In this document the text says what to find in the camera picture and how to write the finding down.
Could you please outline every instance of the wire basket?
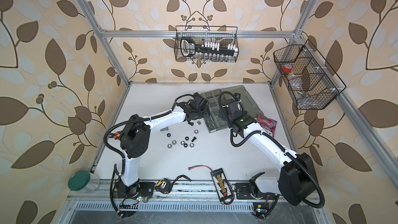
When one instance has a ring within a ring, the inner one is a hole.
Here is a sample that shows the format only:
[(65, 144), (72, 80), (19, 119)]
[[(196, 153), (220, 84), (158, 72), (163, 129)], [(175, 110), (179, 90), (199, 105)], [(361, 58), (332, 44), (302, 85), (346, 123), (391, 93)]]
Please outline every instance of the wire basket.
[(230, 26), (176, 26), (176, 61), (236, 62), (239, 54), (237, 31), (237, 27)]
[[(312, 47), (307, 41), (304, 45), (289, 45), (273, 53), (275, 64), (297, 110), (322, 110), (346, 88), (322, 54), (325, 65), (315, 60), (310, 52)], [(341, 85), (336, 85), (327, 73), (336, 75)]]

